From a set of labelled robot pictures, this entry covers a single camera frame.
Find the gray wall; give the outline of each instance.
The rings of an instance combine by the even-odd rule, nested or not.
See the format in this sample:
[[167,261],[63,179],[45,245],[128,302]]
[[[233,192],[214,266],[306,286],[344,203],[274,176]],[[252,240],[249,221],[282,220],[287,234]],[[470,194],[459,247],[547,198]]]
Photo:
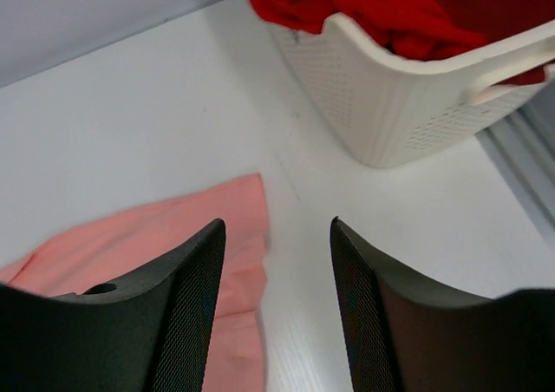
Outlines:
[[0,87],[216,0],[0,0]]

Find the red fabric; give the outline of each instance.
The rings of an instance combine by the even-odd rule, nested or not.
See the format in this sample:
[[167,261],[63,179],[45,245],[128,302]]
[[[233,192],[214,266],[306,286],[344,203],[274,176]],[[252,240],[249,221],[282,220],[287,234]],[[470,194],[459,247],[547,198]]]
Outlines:
[[[311,34],[337,12],[381,46],[409,59],[457,56],[555,19],[555,0],[251,0],[265,21]],[[542,68],[505,83],[542,82]]]

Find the table surface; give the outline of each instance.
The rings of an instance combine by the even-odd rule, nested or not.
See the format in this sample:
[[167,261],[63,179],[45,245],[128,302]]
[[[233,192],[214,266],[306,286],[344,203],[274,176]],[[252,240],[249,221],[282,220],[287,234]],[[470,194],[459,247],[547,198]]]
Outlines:
[[72,225],[261,172],[267,390],[347,391],[329,225],[466,291],[555,286],[555,258],[474,138],[404,167],[352,160],[245,0],[0,89],[0,265]]

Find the pink towel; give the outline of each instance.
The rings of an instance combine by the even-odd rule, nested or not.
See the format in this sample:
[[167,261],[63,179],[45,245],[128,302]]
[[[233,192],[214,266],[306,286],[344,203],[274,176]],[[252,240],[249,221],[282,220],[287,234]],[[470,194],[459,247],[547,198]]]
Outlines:
[[44,296],[83,293],[170,251],[218,217],[227,245],[203,391],[259,392],[264,357],[256,310],[269,227],[259,175],[79,225],[0,271],[0,281]]

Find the white laundry basket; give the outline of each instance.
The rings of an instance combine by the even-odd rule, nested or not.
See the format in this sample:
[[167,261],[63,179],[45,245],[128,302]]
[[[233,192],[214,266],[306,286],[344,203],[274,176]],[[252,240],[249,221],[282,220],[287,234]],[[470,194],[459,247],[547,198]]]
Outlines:
[[545,86],[495,84],[555,60],[555,21],[433,62],[389,53],[343,14],[329,17],[322,35],[271,32],[339,138],[372,167],[416,160],[490,126]]

